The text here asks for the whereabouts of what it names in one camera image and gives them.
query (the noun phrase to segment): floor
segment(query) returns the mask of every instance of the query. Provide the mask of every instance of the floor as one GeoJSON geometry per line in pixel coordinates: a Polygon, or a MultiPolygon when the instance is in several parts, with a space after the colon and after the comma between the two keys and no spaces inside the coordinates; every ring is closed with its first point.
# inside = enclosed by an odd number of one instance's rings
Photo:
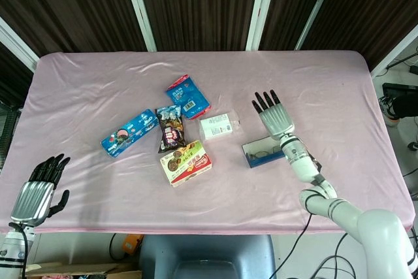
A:
{"type": "MultiPolygon", "coordinates": [[[[382,79],[375,80],[376,91],[382,79]]],[[[405,120],[397,128],[388,128],[393,148],[398,159],[402,173],[407,173],[418,166],[415,153],[409,151],[407,143],[416,136],[417,126],[405,120]]],[[[406,177],[406,183],[411,193],[418,193],[418,173],[416,176],[406,177]]],[[[327,233],[320,235],[304,235],[291,258],[280,270],[278,278],[309,278],[319,264],[335,251],[335,247],[342,233],[327,233]]],[[[29,263],[45,263],[61,261],[62,263],[106,263],[111,262],[108,245],[112,234],[109,233],[49,233],[39,235],[29,254],[29,263]]],[[[116,235],[112,247],[116,257],[122,256],[120,249],[125,235],[116,235]]],[[[297,235],[272,235],[276,264],[279,265],[289,253],[297,235]]],[[[339,255],[344,256],[354,266],[357,278],[366,278],[366,263],[362,246],[351,237],[346,237],[340,246],[339,255]]],[[[319,272],[317,278],[334,278],[334,261],[329,261],[319,272]]],[[[339,279],[352,278],[348,272],[349,267],[338,262],[339,279]]]]}

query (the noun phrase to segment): pink tablecloth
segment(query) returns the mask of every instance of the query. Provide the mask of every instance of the pink tablecloth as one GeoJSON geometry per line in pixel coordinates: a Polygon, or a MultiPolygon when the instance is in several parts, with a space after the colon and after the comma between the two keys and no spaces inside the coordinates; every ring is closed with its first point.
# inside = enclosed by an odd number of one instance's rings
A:
{"type": "MultiPolygon", "coordinates": [[[[40,59],[0,176],[0,229],[34,166],[71,156],[56,191],[71,191],[65,210],[38,232],[288,233],[308,213],[285,159],[250,169],[241,145],[267,135],[251,100],[275,89],[323,175],[340,197],[367,210],[386,208],[405,227],[414,209],[400,174],[363,58],[355,52],[159,52],[50,54],[40,59]],[[206,142],[212,170],[172,188],[152,130],[116,159],[100,141],[146,108],[171,104],[165,89],[191,75],[213,109],[235,111],[239,132],[206,142]]],[[[196,121],[186,121],[190,142],[196,121]]],[[[310,231],[333,231],[315,216],[310,231]]]]}

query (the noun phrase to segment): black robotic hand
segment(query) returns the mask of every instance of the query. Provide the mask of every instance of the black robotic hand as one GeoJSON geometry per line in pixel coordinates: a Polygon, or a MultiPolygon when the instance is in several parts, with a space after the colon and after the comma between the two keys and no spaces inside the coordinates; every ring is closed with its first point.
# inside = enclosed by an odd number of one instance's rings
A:
{"type": "Polygon", "coordinates": [[[70,195],[67,189],[63,192],[60,202],[50,207],[61,174],[70,161],[70,157],[63,158],[64,154],[59,154],[35,167],[29,181],[20,190],[14,205],[11,215],[14,222],[36,227],[46,218],[64,209],[70,195]]]}

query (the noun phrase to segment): blue snack box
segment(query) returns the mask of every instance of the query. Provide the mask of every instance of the blue snack box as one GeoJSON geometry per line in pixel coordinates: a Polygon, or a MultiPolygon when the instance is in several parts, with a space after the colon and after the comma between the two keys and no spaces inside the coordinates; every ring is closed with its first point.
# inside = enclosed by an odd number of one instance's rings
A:
{"type": "Polygon", "coordinates": [[[210,104],[188,74],[175,81],[166,91],[175,105],[182,107],[187,119],[195,119],[210,110],[210,104]]]}
{"type": "Polygon", "coordinates": [[[102,140],[102,147],[106,153],[116,157],[157,125],[157,117],[150,109],[147,109],[102,140]]]}

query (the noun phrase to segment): white robotic hand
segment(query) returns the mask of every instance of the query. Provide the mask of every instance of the white robotic hand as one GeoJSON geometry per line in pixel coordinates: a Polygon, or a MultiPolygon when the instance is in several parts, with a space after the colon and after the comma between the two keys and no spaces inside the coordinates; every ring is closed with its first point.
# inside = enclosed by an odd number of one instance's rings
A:
{"type": "Polygon", "coordinates": [[[50,157],[35,167],[19,193],[11,214],[13,228],[0,248],[0,278],[17,279],[20,270],[25,276],[26,258],[35,239],[34,227],[64,209],[70,191],[65,190],[58,205],[51,207],[52,197],[61,174],[70,161],[64,154],[50,157]]]}
{"type": "Polygon", "coordinates": [[[418,258],[399,218],[383,209],[363,212],[345,199],[337,198],[333,186],[320,173],[321,165],[292,132],[295,125],[273,90],[259,102],[252,101],[273,139],[280,141],[286,159],[298,179],[313,185],[300,192],[301,205],[311,214],[331,219],[363,245],[368,279],[410,279],[418,258]]]}

